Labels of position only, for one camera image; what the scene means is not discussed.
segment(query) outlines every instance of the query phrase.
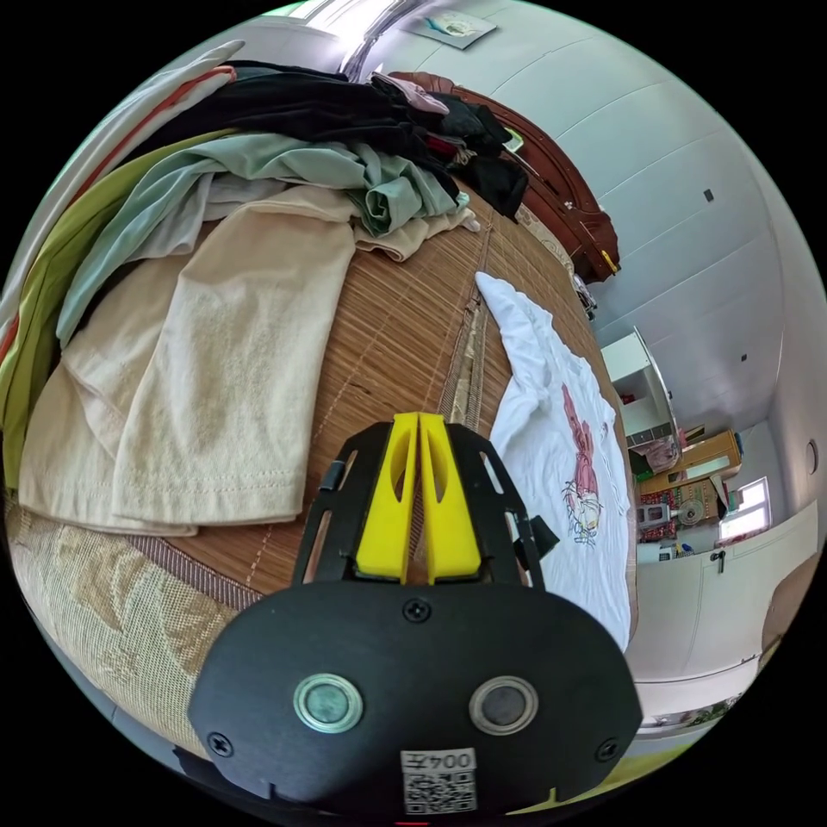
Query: light green fabric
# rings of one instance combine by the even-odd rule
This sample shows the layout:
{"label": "light green fabric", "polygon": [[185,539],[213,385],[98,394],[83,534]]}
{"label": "light green fabric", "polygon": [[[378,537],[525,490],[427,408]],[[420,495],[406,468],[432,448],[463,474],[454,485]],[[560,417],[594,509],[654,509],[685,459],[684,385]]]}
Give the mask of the light green fabric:
{"label": "light green fabric", "polygon": [[431,172],[366,144],[311,144],[253,133],[192,146],[156,164],[101,232],[66,293],[58,321],[62,348],[95,293],[210,172],[232,172],[248,181],[270,178],[346,190],[359,207],[365,228],[375,237],[413,218],[454,214],[469,200],[461,193],[455,202]]}
{"label": "light green fabric", "polygon": [[17,335],[0,365],[3,471],[9,488],[17,487],[28,415],[46,385],[60,306],[78,265],[147,171],[174,152],[231,132],[182,140],[110,172],[60,216],[43,242],[21,292]]}

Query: printed label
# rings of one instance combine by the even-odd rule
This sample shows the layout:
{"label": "printed label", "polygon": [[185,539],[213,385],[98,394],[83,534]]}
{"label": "printed label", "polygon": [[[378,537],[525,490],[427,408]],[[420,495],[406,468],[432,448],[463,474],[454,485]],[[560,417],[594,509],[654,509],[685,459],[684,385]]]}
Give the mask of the printed label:
{"label": "printed label", "polygon": [[405,813],[439,815],[476,809],[473,749],[401,753]]}

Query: qr code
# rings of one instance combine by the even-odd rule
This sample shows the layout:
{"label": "qr code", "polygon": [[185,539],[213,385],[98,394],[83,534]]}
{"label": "qr code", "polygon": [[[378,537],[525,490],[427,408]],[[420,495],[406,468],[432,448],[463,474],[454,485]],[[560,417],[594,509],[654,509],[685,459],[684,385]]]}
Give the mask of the qr code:
{"label": "qr code", "polygon": [[473,772],[405,773],[405,810],[409,816],[468,812],[476,809]]}

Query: picture frame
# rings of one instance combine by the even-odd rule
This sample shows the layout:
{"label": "picture frame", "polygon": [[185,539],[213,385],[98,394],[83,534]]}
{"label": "picture frame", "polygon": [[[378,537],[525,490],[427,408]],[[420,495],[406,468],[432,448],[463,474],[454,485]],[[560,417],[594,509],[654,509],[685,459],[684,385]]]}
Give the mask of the picture frame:
{"label": "picture frame", "polygon": [[467,49],[496,28],[495,23],[451,9],[435,10],[432,15],[413,18],[401,26],[402,31],[420,34],[456,49]]}

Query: round sensor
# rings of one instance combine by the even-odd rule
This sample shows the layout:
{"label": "round sensor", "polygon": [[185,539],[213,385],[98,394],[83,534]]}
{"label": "round sensor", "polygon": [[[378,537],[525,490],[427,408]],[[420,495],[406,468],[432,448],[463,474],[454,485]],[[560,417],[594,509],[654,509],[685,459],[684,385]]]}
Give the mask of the round sensor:
{"label": "round sensor", "polygon": [[489,735],[513,735],[524,730],[537,714],[537,708],[534,687],[512,675],[486,681],[476,689],[469,703],[474,726]]}
{"label": "round sensor", "polygon": [[339,675],[311,675],[296,687],[293,707],[312,730],[326,734],[347,732],[362,717],[362,696]]}

